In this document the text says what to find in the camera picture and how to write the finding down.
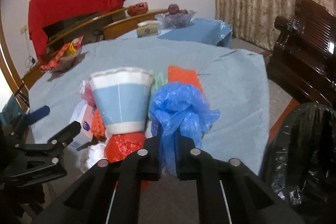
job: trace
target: wall socket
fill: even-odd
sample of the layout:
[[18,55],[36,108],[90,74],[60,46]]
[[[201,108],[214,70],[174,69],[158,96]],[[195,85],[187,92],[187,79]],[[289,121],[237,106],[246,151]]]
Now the wall socket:
[[20,29],[20,34],[24,34],[25,31],[28,31],[28,27],[27,27],[27,25],[24,25],[24,26]]

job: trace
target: paper cup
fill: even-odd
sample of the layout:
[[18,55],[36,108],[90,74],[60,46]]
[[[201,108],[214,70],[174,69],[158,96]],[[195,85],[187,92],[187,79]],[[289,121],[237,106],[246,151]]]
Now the paper cup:
[[140,68],[117,68],[90,76],[106,135],[144,131],[154,76]]

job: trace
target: blue plastic sheet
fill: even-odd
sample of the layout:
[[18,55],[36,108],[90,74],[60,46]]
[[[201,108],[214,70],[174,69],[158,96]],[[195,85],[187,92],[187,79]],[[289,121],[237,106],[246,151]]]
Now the blue plastic sheet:
[[152,97],[149,112],[154,136],[159,124],[162,125],[162,163],[173,175],[176,175],[173,139],[176,129],[180,127],[181,135],[192,138],[195,146],[201,148],[202,133],[207,133],[221,114],[219,110],[210,110],[209,102],[197,87],[180,82],[160,88]]

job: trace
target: orange mesh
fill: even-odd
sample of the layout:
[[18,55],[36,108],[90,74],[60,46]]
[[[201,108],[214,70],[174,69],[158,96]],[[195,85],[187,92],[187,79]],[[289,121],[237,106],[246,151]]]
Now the orange mesh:
[[197,73],[195,70],[183,69],[178,66],[169,66],[168,67],[168,82],[180,82],[183,84],[191,84],[199,88],[203,93],[204,90],[198,79]]
[[97,139],[101,139],[105,137],[105,130],[106,127],[103,123],[101,115],[98,109],[96,109],[92,118],[91,132]]

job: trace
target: metal rivet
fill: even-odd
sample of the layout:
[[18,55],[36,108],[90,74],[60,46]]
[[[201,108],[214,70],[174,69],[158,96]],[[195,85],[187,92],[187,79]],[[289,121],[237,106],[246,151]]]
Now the metal rivet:
[[240,165],[240,163],[241,161],[239,159],[236,159],[236,158],[230,159],[230,164],[233,166],[238,166]]
[[53,159],[51,160],[51,162],[52,162],[53,164],[58,163],[58,158],[53,158]]
[[100,160],[98,161],[98,166],[99,167],[106,167],[108,166],[109,162],[107,160]]
[[197,148],[193,148],[192,150],[190,150],[190,153],[191,155],[198,156],[201,153],[201,151]]
[[140,149],[138,150],[139,156],[146,156],[148,154],[148,151],[146,149]]

